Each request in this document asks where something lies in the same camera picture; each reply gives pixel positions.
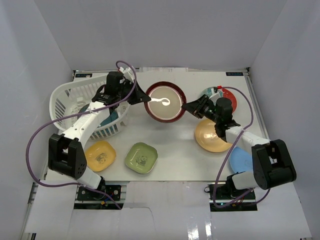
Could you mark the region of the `dark red rimmed plate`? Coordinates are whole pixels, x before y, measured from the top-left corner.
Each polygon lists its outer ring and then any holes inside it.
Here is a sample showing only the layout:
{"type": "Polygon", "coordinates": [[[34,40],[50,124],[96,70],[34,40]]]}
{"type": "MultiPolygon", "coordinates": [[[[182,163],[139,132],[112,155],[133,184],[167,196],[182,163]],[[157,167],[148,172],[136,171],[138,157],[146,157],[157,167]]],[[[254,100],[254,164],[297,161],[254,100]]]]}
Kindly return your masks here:
{"type": "Polygon", "coordinates": [[[183,90],[168,81],[152,84],[146,91],[150,101],[144,108],[151,118],[161,123],[174,123],[182,118],[185,110],[182,105],[187,102],[183,90]]]}

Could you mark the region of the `teal scalloped plate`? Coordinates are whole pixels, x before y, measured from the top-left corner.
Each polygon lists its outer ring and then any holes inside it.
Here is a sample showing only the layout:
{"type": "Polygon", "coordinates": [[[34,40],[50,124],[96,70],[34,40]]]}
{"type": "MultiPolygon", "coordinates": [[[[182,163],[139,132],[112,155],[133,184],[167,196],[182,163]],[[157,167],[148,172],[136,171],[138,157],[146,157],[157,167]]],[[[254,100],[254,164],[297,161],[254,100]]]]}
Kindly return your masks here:
{"type": "MultiPolygon", "coordinates": [[[[79,113],[85,112],[88,107],[89,107],[89,104],[84,105],[84,106],[79,110],[79,113]]],[[[115,121],[115,120],[117,120],[117,119],[118,119],[118,113],[117,113],[117,111],[116,111],[116,110],[111,110],[109,117],[106,118],[106,119],[104,119],[104,120],[100,123],[99,127],[103,127],[103,126],[105,126],[105,125],[108,125],[108,124],[112,123],[113,121],[115,121]]]]}

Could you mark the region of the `red and teal floral plate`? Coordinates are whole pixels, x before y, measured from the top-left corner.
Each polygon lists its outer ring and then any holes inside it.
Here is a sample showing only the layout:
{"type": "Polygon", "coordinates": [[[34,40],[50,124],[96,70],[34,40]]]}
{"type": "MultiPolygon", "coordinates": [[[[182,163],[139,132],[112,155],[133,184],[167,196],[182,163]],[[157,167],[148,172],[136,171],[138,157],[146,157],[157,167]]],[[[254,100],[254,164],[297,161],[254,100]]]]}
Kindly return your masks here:
{"type": "MultiPolygon", "coordinates": [[[[215,95],[215,96],[211,97],[210,88],[211,87],[208,87],[208,88],[204,89],[198,95],[198,98],[200,98],[202,95],[207,95],[209,97],[209,99],[213,102],[213,104],[216,105],[217,100],[219,98],[221,98],[221,97],[219,97],[218,95],[215,95]]],[[[232,92],[230,92],[227,89],[222,88],[222,91],[223,91],[223,97],[222,98],[227,98],[227,99],[229,99],[231,101],[232,112],[234,113],[236,108],[237,108],[237,99],[236,99],[236,97],[234,96],[234,94],[232,92]]]]}

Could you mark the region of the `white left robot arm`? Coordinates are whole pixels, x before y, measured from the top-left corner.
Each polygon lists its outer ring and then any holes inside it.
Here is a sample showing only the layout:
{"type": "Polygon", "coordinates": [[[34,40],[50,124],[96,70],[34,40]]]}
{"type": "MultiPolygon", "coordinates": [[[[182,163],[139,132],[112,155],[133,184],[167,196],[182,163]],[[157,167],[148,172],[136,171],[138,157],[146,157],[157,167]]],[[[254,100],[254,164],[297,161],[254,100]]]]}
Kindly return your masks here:
{"type": "Polygon", "coordinates": [[[149,102],[151,98],[140,88],[137,74],[131,68],[120,68],[106,76],[87,107],[87,112],[62,134],[53,134],[48,141],[48,168],[87,187],[88,193],[99,200],[105,196],[105,179],[87,165],[84,147],[101,122],[121,103],[130,105],[149,102]]]}

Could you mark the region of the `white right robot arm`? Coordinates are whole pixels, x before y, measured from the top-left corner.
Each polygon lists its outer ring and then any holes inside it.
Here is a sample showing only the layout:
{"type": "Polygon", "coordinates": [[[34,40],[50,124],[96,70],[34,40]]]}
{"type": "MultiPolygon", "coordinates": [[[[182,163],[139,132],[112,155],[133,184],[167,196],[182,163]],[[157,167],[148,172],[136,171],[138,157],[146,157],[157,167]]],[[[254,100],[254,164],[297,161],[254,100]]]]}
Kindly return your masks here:
{"type": "Polygon", "coordinates": [[[203,95],[195,101],[184,103],[182,108],[196,118],[205,117],[214,122],[215,132],[220,139],[251,155],[252,171],[227,177],[225,192],[229,198],[238,199],[244,189],[259,187],[268,190],[297,179],[286,143],[281,139],[259,137],[241,127],[233,119],[230,99],[221,97],[213,102],[207,95],[203,95]]]}

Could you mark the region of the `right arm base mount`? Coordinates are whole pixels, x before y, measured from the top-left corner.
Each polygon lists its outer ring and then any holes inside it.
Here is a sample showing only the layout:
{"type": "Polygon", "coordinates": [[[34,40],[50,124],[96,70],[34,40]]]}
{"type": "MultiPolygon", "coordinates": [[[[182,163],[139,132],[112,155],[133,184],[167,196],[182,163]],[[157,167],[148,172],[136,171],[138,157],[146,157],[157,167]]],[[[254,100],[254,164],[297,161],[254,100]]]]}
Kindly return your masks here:
{"type": "Polygon", "coordinates": [[[255,192],[252,190],[246,196],[243,196],[241,199],[235,201],[234,203],[223,207],[225,204],[229,203],[233,199],[237,198],[241,194],[243,194],[246,190],[238,190],[234,194],[235,196],[230,195],[226,191],[222,190],[224,182],[217,185],[215,202],[221,208],[218,208],[213,203],[213,191],[214,191],[214,183],[208,184],[203,191],[209,196],[209,207],[210,212],[255,212],[258,210],[256,202],[255,192]]]}

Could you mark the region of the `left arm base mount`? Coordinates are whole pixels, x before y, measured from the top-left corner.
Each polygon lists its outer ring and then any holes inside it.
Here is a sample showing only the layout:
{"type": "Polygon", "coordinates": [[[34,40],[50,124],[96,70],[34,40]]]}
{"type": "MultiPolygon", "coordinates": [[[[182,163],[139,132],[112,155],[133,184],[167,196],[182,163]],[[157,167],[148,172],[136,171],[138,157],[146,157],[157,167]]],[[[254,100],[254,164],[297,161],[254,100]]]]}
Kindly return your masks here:
{"type": "Polygon", "coordinates": [[[116,202],[119,208],[108,196],[88,190],[83,186],[77,190],[73,208],[75,210],[121,210],[125,201],[122,185],[106,185],[103,190],[116,202]]]}

